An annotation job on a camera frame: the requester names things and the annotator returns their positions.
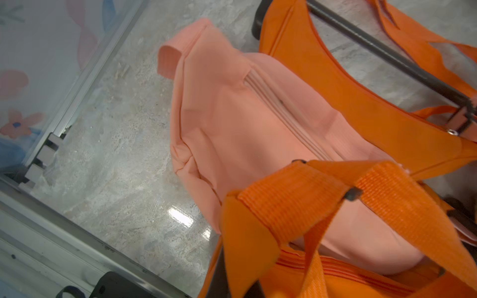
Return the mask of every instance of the orange bag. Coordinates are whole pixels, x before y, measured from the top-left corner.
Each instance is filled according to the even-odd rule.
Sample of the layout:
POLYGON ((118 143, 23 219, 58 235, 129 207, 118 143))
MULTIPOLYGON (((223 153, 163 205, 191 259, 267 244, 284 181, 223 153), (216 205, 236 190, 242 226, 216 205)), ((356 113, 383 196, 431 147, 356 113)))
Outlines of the orange bag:
MULTIPOLYGON (((448 41, 391 5, 385 7, 399 28, 389 23, 380 8, 384 27, 421 67, 469 96, 475 92, 443 67, 438 51, 428 44, 448 41)), ((476 59, 475 48, 458 46, 476 59)), ((305 0, 272 2, 262 25, 260 52, 282 62, 311 85, 364 139, 409 169, 415 180, 452 172, 477 159, 476 143, 399 109, 353 79, 326 49, 311 22, 305 0)))
POLYGON ((267 298, 477 297, 477 266, 451 222, 392 162, 293 162, 242 192, 229 193, 221 231, 199 298, 209 290, 222 248, 232 298, 243 297, 257 280, 267 298), (445 273, 439 276, 437 265, 418 266, 391 279, 320 256, 321 238, 343 198, 356 199, 350 195, 358 193, 356 188, 362 203, 445 273), (305 252, 288 247, 300 235, 305 252))

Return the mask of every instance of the metal rod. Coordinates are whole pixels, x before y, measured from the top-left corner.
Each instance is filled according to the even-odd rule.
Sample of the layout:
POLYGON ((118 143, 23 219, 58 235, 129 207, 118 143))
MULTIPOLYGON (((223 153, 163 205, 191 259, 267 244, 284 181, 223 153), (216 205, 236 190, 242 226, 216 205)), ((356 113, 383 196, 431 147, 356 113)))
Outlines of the metal rod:
POLYGON ((446 97, 448 100, 454 102, 458 106, 466 107, 468 111, 474 110, 469 97, 461 93, 459 90, 453 88, 452 86, 436 78, 434 75, 423 70, 417 64, 401 56, 398 52, 389 48, 373 36, 359 29, 322 4, 314 0, 307 0, 307 4, 308 9, 312 14, 322 19, 328 25, 343 33, 353 41, 359 43, 361 46, 365 47, 376 56, 384 59, 389 64, 405 72, 412 78, 426 85, 440 95, 446 97))
POLYGON ((268 7, 270 7, 273 0, 262 0, 255 12, 255 18, 252 24, 252 35, 257 40, 260 40, 260 32, 262 31, 263 19, 267 13, 268 7))

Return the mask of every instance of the pink zipper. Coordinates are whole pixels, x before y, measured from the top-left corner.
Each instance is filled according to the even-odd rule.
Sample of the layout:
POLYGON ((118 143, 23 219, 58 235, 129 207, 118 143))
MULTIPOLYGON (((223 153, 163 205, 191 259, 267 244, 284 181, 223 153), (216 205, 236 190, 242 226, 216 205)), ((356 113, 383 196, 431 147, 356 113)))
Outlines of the pink zipper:
POLYGON ((313 137, 299 124, 290 111, 283 105, 279 92, 274 91, 255 69, 251 69, 244 79, 244 84, 249 87, 258 98, 290 129, 300 142, 320 160, 333 160, 326 152, 323 145, 318 144, 313 137))

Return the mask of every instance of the bag handle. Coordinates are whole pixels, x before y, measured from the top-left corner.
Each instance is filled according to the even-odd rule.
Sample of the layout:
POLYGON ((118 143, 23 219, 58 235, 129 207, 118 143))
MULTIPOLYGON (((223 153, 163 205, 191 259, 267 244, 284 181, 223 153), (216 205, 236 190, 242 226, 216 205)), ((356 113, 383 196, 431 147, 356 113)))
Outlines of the bag handle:
POLYGON ((173 80, 182 55, 189 52, 201 32, 211 25, 208 19, 199 19, 166 41, 157 53, 157 73, 173 80))
POLYGON ((446 269, 411 297, 472 297, 477 267, 447 216, 425 191, 392 162, 293 162, 222 206, 225 264, 233 298, 276 262, 280 246, 304 234, 306 275, 301 297, 327 297, 317 251, 343 196, 353 187, 360 199, 400 236, 446 269))

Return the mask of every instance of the floral wall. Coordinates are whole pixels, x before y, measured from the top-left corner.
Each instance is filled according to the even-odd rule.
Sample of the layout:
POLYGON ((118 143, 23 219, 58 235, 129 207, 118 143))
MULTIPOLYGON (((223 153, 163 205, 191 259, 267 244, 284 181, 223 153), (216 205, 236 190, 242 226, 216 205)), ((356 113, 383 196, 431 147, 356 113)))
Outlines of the floral wall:
POLYGON ((0 0, 0 170, 20 166, 128 0, 0 0))

